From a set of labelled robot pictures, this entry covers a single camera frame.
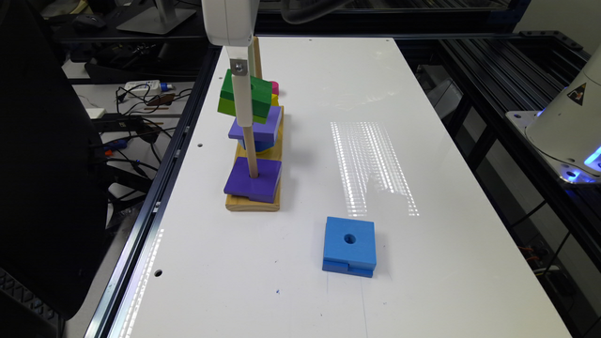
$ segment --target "hole in block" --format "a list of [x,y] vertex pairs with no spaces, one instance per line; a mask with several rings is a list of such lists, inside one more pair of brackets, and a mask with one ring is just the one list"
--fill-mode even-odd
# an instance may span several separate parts
[[351,234],[346,234],[345,235],[345,242],[346,243],[353,244],[356,241],[357,241],[357,239],[353,235],[351,235]]

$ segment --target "table surface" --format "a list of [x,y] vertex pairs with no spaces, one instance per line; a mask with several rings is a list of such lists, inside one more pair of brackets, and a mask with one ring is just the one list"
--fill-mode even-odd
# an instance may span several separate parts
[[[223,53],[111,336],[570,336],[392,39],[261,51],[285,106],[282,209],[225,209]],[[328,216],[375,222],[372,279],[321,270]]]

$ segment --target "wooden base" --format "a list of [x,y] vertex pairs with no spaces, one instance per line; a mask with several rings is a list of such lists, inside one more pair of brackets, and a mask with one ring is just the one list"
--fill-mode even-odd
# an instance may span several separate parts
[[[275,142],[275,146],[268,149],[260,154],[256,154],[258,159],[264,160],[282,160],[282,141],[284,140],[284,107],[282,106],[282,120],[280,121],[280,128],[278,128],[278,140]],[[241,145],[238,145],[236,149],[236,157],[246,157],[246,150]],[[280,189],[282,188],[282,178],[280,177],[280,183],[278,184],[277,191],[275,192],[275,199],[273,203],[262,203],[250,201],[248,197],[227,195],[225,199],[225,207],[230,211],[278,211],[280,209]]]

